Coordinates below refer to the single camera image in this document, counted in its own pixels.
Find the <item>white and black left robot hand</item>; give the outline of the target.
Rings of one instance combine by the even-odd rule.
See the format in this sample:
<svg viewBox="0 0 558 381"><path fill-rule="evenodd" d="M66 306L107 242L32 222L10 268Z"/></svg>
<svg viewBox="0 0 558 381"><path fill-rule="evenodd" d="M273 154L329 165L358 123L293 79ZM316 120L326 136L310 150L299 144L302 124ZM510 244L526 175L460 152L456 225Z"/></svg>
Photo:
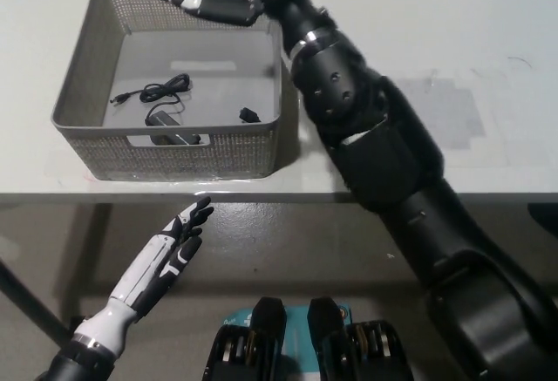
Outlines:
<svg viewBox="0 0 558 381"><path fill-rule="evenodd" d="M73 339L122 355L130 326L145 317L175 284L201 246L201 225L214 212L201 198L178 213L138 253L109 295L106 306L86 318Z"/></svg>

